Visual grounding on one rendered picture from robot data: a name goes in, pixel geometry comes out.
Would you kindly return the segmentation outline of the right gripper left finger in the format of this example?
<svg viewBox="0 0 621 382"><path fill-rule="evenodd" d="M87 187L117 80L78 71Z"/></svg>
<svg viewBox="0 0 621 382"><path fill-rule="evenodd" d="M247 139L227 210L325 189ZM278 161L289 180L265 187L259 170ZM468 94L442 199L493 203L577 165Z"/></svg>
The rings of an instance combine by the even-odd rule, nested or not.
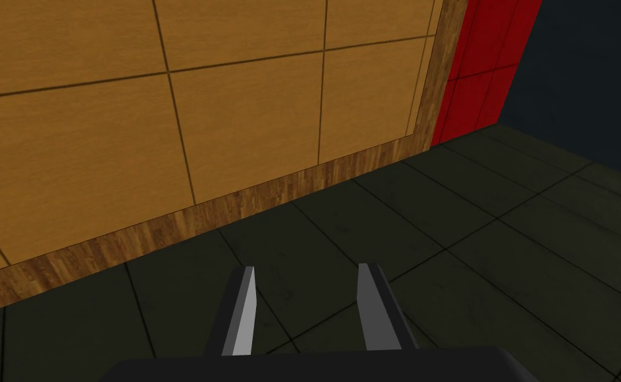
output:
<svg viewBox="0 0 621 382"><path fill-rule="evenodd" d="M250 355L256 307L254 268L236 267L228 279L204 355Z"/></svg>

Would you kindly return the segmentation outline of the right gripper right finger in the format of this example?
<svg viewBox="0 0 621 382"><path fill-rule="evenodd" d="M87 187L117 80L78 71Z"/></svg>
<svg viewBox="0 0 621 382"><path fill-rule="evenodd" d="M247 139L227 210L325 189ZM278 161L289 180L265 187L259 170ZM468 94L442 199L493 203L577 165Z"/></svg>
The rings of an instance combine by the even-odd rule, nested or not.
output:
<svg viewBox="0 0 621 382"><path fill-rule="evenodd" d="M376 263L358 266L357 305L368 351L419 347L388 280Z"/></svg>

